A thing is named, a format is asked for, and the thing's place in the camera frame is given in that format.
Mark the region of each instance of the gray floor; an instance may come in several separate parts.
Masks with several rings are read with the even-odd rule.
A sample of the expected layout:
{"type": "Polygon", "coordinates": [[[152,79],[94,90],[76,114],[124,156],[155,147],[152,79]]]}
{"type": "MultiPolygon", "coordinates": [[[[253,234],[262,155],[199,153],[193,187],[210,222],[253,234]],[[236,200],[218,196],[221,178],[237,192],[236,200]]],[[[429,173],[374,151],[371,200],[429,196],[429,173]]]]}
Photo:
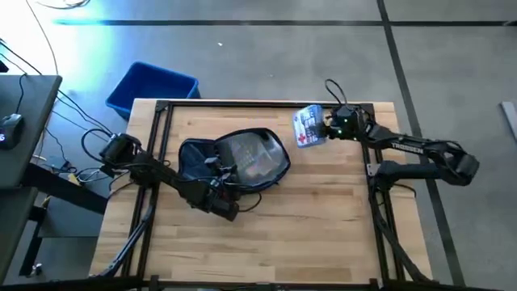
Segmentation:
{"type": "MultiPolygon", "coordinates": [[[[513,0],[385,2],[391,20],[517,19],[513,0]]],[[[124,131],[125,123],[103,102],[134,61],[146,61],[196,76],[204,98],[331,100],[323,80],[334,78],[351,100],[393,101],[401,130],[410,132],[382,27],[52,23],[53,19],[380,20],[375,0],[92,0],[89,6],[71,11],[34,6],[57,55],[64,79],[61,88],[114,131],[124,131]]],[[[24,2],[0,8],[16,15],[0,19],[0,38],[46,74],[55,74],[44,38],[24,2]]],[[[517,101],[517,27],[395,27],[393,34],[423,134],[457,140],[481,161],[469,187],[438,182],[467,284],[513,289],[517,182],[512,178],[517,145],[498,103],[517,101]]],[[[66,155],[79,168],[95,166],[79,147],[82,128],[91,126],[61,103],[54,111],[75,123],[54,114],[48,126],[66,155]]],[[[103,141],[92,137],[89,144],[97,150],[103,141]]],[[[58,153],[54,141],[47,139],[44,155],[58,153]]],[[[93,187],[106,192],[105,183],[93,187]]],[[[427,190],[422,183],[416,188],[433,274],[450,283],[427,190]]],[[[88,273],[102,218],[65,202],[53,203],[57,214],[49,223],[49,236],[89,238],[46,239],[39,258],[46,267],[44,276],[29,281],[81,278],[88,273]],[[73,219],[64,223],[60,216],[73,219]],[[91,223],[85,227],[84,221],[91,223]]],[[[16,276],[26,247],[24,239],[7,283],[26,281],[16,276]]]]}

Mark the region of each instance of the red cross logo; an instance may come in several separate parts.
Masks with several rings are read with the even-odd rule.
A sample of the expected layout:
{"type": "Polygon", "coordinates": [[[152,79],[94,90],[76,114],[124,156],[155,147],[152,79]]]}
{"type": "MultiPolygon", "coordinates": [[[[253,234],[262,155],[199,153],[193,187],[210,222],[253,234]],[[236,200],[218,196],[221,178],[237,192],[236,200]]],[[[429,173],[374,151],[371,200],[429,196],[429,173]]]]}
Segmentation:
{"type": "Polygon", "coordinates": [[[301,143],[304,143],[306,138],[307,137],[303,133],[300,133],[300,136],[298,137],[298,141],[300,141],[301,143]]]}

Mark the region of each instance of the blue plastic bin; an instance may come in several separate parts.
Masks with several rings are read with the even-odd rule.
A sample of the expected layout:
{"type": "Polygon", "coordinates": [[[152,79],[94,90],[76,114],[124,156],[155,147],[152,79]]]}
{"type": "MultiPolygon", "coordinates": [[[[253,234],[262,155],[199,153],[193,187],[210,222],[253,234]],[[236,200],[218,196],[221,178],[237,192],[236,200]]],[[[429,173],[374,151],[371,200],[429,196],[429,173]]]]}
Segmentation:
{"type": "Polygon", "coordinates": [[[135,98],[199,99],[199,82],[186,74],[137,61],[106,99],[106,105],[129,120],[135,98]]]}

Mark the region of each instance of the bag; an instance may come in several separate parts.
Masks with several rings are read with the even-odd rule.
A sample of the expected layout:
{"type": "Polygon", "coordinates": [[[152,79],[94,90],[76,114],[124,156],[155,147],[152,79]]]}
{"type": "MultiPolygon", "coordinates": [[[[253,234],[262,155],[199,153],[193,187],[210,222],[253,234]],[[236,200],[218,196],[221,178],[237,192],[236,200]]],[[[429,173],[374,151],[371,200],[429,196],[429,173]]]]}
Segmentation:
{"type": "Polygon", "coordinates": [[[225,190],[235,200],[278,183],[290,166],[284,145],[270,129],[238,130],[215,141],[189,138],[179,147],[180,175],[207,179],[229,173],[225,190]]]}

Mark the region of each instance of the wooden table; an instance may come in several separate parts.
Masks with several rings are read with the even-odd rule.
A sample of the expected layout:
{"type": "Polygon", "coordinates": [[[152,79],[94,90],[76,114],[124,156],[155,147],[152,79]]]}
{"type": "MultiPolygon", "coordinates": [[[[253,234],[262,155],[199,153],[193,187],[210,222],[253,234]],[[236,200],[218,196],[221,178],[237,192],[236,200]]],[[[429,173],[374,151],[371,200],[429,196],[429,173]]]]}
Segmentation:
{"type": "MultiPolygon", "coordinates": [[[[144,148],[155,104],[156,99],[138,99],[133,105],[127,133],[139,138],[144,148]]],[[[374,103],[374,108],[379,124],[398,131],[392,103],[374,103]]],[[[292,166],[279,186],[263,192],[259,207],[239,213],[234,222],[191,209],[173,188],[163,184],[145,270],[147,278],[159,275],[160,280],[181,281],[364,284],[380,277],[360,144],[328,141],[298,149],[291,124],[295,110],[174,108],[166,151],[166,159],[174,169],[179,146],[186,138],[215,139],[251,127],[275,131],[292,166]]],[[[155,156],[164,119],[162,115],[155,156]]],[[[385,159],[405,161],[404,154],[398,151],[385,150],[383,155],[385,159]]],[[[127,182],[120,180],[114,188],[127,182]]],[[[124,245],[136,195],[137,187],[133,186],[109,201],[92,274],[101,272],[124,245]]],[[[391,197],[401,245],[431,277],[414,194],[393,188],[391,197]]],[[[239,204],[246,208],[256,200],[256,195],[245,196],[239,204]]],[[[140,247],[137,245],[133,254],[132,274],[136,273],[140,247]]],[[[387,254],[390,275],[394,277],[391,251],[387,254]]]]}

